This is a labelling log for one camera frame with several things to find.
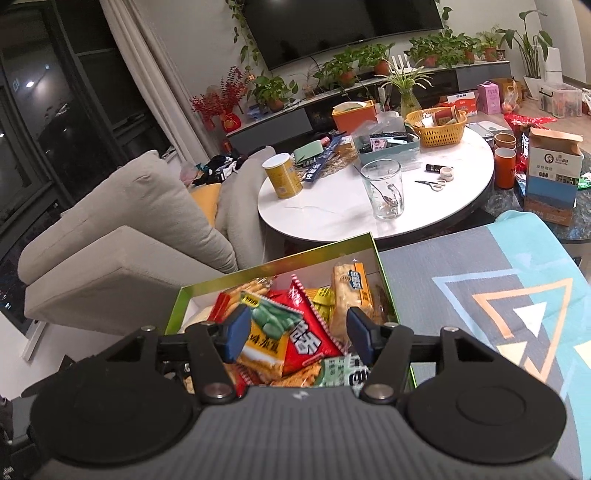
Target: clear storage box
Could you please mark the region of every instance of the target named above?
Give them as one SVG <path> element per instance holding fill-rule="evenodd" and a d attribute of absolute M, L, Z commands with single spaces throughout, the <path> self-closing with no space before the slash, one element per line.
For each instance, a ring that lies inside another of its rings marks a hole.
<path fill-rule="evenodd" d="M 545 83 L 540 90 L 540 108 L 556 118 L 583 115 L 583 92 L 566 83 Z"/>

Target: white planter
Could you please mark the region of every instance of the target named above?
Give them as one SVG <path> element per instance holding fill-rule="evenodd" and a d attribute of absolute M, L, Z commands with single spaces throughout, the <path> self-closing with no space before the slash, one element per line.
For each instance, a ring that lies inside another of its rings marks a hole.
<path fill-rule="evenodd" d="M 534 100 L 540 100 L 540 89 L 544 83 L 542 79 L 535 79 L 533 77 L 523 77 L 527 89 Z"/>

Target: yellow can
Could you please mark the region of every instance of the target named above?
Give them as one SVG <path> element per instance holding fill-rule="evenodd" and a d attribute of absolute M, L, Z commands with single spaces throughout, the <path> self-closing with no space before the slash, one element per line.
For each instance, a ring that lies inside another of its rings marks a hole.
<path fill-rule="evenodd" d="M 269 158 L 262 167 L 280 199 L 288 199 L 301 192 L 300 178 L 289 153 L 279 153 Z"/>

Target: woven basket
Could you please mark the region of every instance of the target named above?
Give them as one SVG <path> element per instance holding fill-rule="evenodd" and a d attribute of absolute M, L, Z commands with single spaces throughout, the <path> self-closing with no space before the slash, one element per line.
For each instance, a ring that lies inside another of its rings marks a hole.
<path fill-rule="evenodd" d="M 458 111 L 460 121 L 456 124 L 443 125 L 442 127 L 415 127 L 419 123 L 424 113 L 435 113 L 449 107 L 428 108 L 409 113 L 406 117 L 406 123 L 410 124 L 416 134 L 421 137 L 421 143 L 425 147 L 442 147 L 443 145 L 455 145 L 462 141 L 464 127 L 466 126 L 467 116 L 465 112 Z"/>

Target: television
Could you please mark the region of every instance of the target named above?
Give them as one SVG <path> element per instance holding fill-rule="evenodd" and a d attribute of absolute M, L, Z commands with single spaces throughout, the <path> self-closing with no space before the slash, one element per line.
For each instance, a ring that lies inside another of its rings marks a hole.
<path fill-rule="evenodd" d="M 269 69 L 373 38 L 443 28 L 435 0 L 245 0 Z"/>

